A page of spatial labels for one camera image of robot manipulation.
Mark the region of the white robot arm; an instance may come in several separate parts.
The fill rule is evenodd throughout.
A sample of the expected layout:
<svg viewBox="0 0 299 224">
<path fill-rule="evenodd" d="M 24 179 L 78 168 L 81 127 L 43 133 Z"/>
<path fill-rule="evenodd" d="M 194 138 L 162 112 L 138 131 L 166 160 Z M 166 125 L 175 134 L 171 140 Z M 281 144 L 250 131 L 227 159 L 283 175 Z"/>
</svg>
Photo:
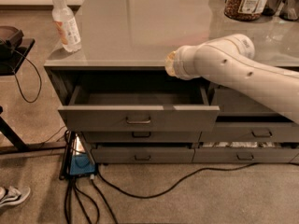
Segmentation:
<svg viewBox="0 0 299 224">
<path fill-rule="evenodd" d="M 255 48 L 242 34 L 228 35 L 169 53 L 165 71 L 171 77 L 202 77 L 239 91 L 254 101 L 299 123 L 299 74 L 253 60 Z"/>
</svg>

